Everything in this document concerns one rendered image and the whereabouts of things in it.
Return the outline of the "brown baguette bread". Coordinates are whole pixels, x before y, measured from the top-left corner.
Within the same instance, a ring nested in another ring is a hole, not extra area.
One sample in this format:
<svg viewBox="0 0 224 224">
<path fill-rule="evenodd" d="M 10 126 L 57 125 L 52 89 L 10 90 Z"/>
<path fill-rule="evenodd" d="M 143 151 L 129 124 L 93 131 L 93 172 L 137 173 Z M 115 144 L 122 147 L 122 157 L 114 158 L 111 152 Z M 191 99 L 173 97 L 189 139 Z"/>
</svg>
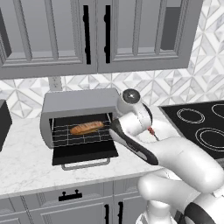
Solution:
<svg viewBox="0 0 224 224">
<path fill-rule="evenodd" d="M 70 130 L 70 133 L 73 135 L 84 135 L 93 133 L 104 127 L 103 122 L 94 121 L 94 122 L 85 122 L 81 123 Z"/>
</svg>

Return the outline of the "grey toaster oven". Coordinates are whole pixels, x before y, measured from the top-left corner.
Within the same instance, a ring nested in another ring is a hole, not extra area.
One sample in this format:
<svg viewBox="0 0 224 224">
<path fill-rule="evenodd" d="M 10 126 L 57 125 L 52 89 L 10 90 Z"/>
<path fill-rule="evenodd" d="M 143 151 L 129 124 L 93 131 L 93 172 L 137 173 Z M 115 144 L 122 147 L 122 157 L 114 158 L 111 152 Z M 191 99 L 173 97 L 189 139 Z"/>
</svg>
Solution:
<svg viewBox="0 0 224 224">
<path fill-rule="evenodd" d="M 45 144 L 48 148 L 53 148 L 50 119 L 106 113 L 117 116 L 116 104 L 118 98 L 119 94 L 115 88 L 47 93 L 39 125 Z"/>
</svg>

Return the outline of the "red kebab skewer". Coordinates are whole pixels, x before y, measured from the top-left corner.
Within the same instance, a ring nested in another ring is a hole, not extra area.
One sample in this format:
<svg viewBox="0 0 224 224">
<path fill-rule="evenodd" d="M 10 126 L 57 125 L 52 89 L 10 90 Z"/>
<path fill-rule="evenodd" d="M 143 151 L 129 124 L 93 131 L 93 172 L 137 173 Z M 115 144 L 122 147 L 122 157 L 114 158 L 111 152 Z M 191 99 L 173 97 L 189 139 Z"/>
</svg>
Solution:
<svg viewBox="0 0 224 224">
<path fill-rule="evenodd" d="M 154 129 L 153 129 L 152 127 L 149 127 L 149 128 L 148 128 L 148 131 L 149 131 L 149 132 L 156 138 L 157 141 L 159 141 L 159 139 L 158 139 L 158 137 L 156 136 L 155 131 L 154 131 Z"/>
</svg>

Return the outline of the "black toaster oven door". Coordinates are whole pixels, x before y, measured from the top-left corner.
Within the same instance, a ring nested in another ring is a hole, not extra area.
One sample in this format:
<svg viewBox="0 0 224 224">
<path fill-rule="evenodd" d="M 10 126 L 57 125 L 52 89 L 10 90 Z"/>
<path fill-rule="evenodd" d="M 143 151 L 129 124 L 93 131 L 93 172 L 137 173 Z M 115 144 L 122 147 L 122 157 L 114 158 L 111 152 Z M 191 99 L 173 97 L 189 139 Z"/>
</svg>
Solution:
<svg viewBox="0 0 224 224">
<path fill-rule="evenodd" d="M 53 149 L 52 165 L 64 165 L 118 156 L 113 141 L 82 143 Z"/>
</svg>

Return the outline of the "grey base cupboard door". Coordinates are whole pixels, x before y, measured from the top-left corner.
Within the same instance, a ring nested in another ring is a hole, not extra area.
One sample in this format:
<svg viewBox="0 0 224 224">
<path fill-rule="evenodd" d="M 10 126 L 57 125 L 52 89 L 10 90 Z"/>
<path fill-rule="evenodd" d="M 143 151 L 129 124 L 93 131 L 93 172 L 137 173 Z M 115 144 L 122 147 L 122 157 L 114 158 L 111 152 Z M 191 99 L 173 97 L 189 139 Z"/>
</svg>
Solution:
<svg viewBox="0 0 224 224">
<path fill-rule="evenodd" d="M 112 197 L 35 209 L 30 215 L 33 224 L 105 224 L 106 204 L 109 204 L 109 224 L 112 224 Z"/>
<path fill-rule="evenodd" d="M 123 202 L 122 224 L 136 224 L 139 215 L 145 211 L 147 202 L 134 193 L 116 195 L 113 205 L 113 224 L 118 224 L 119 201 Z"/>
</svg>

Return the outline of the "black hob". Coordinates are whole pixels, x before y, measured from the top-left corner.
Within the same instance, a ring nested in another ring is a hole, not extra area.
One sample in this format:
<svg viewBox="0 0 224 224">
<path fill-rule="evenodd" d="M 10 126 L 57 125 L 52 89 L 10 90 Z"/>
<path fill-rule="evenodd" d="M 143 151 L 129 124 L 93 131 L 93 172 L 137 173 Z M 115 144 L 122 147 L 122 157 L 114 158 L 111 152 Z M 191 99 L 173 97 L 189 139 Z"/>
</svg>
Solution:
<svg viewBox="0 0 224 224">
<path fill-rule="evenodd" d="M 216 160 L 224 159 L 224 100 L 159 106 L 173 128 Z"/>
</svg>

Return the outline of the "black appliance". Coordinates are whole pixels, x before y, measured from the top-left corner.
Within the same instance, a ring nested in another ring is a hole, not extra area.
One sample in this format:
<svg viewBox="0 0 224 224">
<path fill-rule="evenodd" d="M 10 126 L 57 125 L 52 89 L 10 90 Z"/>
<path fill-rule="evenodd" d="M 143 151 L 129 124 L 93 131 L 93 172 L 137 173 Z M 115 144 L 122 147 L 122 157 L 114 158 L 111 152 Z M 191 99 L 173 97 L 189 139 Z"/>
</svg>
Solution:
<svg viewBox="0 0 224 224">
<path fill-rule="evenodd" d="M 11 114 L 8 109 L 6 100 L 0 100 L 0 152 L 4 146 L 5 138 L 8 135 L 12 125 Z"/>
</svg>

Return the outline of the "grey drawer front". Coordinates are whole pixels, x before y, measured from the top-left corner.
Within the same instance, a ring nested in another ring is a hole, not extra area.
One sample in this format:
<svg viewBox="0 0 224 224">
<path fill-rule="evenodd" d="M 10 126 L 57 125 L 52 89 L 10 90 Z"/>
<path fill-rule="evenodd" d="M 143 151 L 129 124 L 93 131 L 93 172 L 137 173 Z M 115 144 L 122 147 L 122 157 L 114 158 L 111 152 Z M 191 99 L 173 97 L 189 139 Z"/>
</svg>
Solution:
<svg viewBox="0 0 224 224">
<path fill-rule="evenodd" d="M 78 189 L 79 192 L 82 193 L 82 197 L 80 199 L 59 201 L 59 196 L 61 196 L 63 192 L 66 192 L 67 194 L 74 194 L 76 189 Z M 92 185 L 81 185 L 81 186 L 74 186 L 71 188 L 56 189 L 48 192 L 36 192 L 34 194 L 25 195 L 24 201 L 27 207 L 30 210 L 32 210 L 44 207 L 57 206 L 70 202 L 95 200 L 112 195 L 113 195 L 113 182 L 109 181 L 104 183 L 96 183 Z"/>
</svg>

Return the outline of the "white wall outlet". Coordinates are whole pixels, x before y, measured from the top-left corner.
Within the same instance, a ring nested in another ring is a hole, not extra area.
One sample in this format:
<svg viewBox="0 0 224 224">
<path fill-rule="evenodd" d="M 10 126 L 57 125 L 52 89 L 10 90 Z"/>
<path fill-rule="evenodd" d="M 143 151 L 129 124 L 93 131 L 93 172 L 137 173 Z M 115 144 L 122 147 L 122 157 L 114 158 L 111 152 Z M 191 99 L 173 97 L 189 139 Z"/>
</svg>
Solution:
<svg viewBox="0 0 224 224">
<path fill-rule="evenodd" d="M 49 88 L 52 92 L 62 90 L 61 78 L 59 76 L 49 77 L 48 80 L 49 80 Z"/>
</svg>

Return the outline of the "grey wall cupboard door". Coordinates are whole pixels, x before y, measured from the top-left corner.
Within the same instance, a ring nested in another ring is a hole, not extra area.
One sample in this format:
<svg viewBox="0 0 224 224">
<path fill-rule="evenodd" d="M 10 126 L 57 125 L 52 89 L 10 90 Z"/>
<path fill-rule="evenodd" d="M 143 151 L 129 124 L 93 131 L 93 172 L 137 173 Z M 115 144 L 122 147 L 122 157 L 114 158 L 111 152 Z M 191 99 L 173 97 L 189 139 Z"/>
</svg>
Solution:
<svg viewBox="0 0 224 224">
<path fill-rule="evenodd" d="M 90 65 L 83 5 L 89 13 Z M 0 0 L 0 80 L 95 72 L 95 0 Z"/>
<path fill-rule="evenodd" d="M 188 67 L 203 0 L 97 0 L 98 71 L 118 73 Z M 110 63 L 105 6 L 110 5 Z"/>
</svg>

